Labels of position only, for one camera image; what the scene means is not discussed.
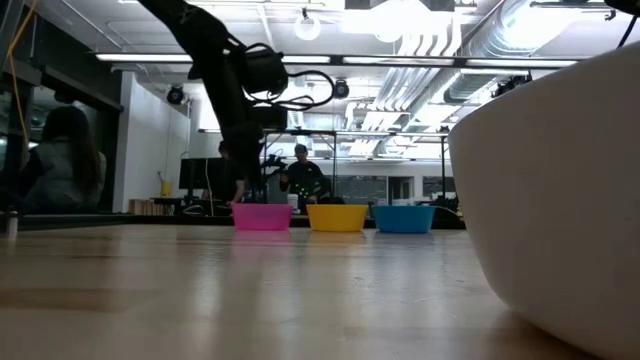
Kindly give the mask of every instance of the cable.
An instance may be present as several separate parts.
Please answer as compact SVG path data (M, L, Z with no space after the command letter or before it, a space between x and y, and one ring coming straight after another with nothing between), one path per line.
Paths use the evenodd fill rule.
M213 216L213 193L211 192L211 182L209 182L209 158L204 160L204 176L207 179L207 189L209 189L209 205L211 206L211 216Z
M34 0L33 4L31 4L31 8L29 9L29 12L27 13L27 17L24 19L24 21L22 21L22 24L20 25L20 28L18 29L16 36L13 38L11 45L9 45L9 51L8 51L9 65L11 67L11 75L13 77L13 91L16 96L16 104L18 105L18 116L20 117L20 125L22 127L22 138L24 140L25 149L29 149L29 134L27 133L27 126L24 120L24 113L22 112L22 103L20 102L20 90L18 89L18 78L16 77L16 68L13 61L13 50L17 46L18 41L20 41L20 38L22 37L24 30L27 28L27 24L33 17L33 14L35 13L37 5L38 5L38 0Z
M634 16L631 18L631 21L629 22L629 26L627 26L627 30L624 32L624 35L622 35L622 39L620 39L618 48L621 48L624 45L624 43L627 42L627 38L629 37L629 35L631 35L631 30L633 30L633 27L636 25L637 20L638 20L637 16Z

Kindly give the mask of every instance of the ceiling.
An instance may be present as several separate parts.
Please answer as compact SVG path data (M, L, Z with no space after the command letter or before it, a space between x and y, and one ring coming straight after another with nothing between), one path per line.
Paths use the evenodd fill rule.
M47 0L40 2L38 13L96 52L183 52L164 25L142 6L131 2L130 0ZM498 3L498 0L476 0L475 3L477 4L475 12L457 14L462 38L481 21ZM354 24L353 16L357 11L341 10L344 9L344 0L328 0L326 4L327 6L322 10L313 8L309 10L309 14L318 16L321 23L320 35L311 41L302 40L296 35L295 22L301 13L298 6L273 8L251 4L244 7L206 6L205 9L221 19L228 30L245 44L267 43L285 54L391 55L398 54L400 51L402 45L400 40L388 43L380 41L371 33L354 33L351 30L345 30ZM607 15L605 10L573 11L571 14L573 21L559 35L554 35L555 38L546 42L530 56L575 58L594 56L612 50L616 47L630 20L629 16L619 13L612 21L605 21L604 18ZM403 14L403 16L410 18L409 14ZM540 26L544 26L545 22L553 20L541 17L534 21L534 24L539 23ZM381 23L378 26L385 27L389 24ZM638 40L640 40L640 30L631 34L628 43ZM187 65L130 67L138 72L140 81L146 83L148 88L165 92L170 84L186 83L185 89L191 96L204 97L201 84L187 82L186 74L189 68ZM313 110L315 113L341 116L345 115L349 102L373 101L380 93L389 74L389 68L382 67L289 66L287 70L293 73L308 69L326 72L334 79L347 80L351 87L350 99L334 100L322 108ZM492 84L495 84L495 80L487 84L483 91L485 93L491 91ZM302 86L307 90L310 86L316 87L315 90L320 91L326 85L317 78L307 78ZM467 104L458 106L452 116L456 119L461 118L475 108L477 108L477 102L468 101ZM449 116L441 122L454 125Z

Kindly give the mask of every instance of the pink bowl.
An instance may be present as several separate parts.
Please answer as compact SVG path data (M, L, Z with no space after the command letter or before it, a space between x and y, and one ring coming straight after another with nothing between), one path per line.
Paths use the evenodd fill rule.
M233 221L238 230L287 231L292 213L291 205L233 205Z

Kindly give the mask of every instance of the woman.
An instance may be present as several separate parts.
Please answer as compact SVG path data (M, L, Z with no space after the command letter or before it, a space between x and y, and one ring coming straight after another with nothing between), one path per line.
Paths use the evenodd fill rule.
M92 141L86 115L73 106L49 113L42 142L20 174L25 213L96 212L106 159Z

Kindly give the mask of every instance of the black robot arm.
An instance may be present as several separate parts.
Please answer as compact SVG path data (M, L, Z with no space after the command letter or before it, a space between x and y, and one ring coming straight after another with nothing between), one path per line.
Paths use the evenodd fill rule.
M303 111L328 103L333 97L333 81L326 74L313 70L287 74L282 54L265 44L245 46L220 20L183 0L139 2L169 28L178 44L193 59L189 79L202 79L222 137L228 143L229 155L253 185L261 186L259 156L263 128L284 130L288 110ZM309 96L276 100L286 90L290 76L306 74L327 79L331 95L318 103ZM269 94L268 98L252 96L261 92Z

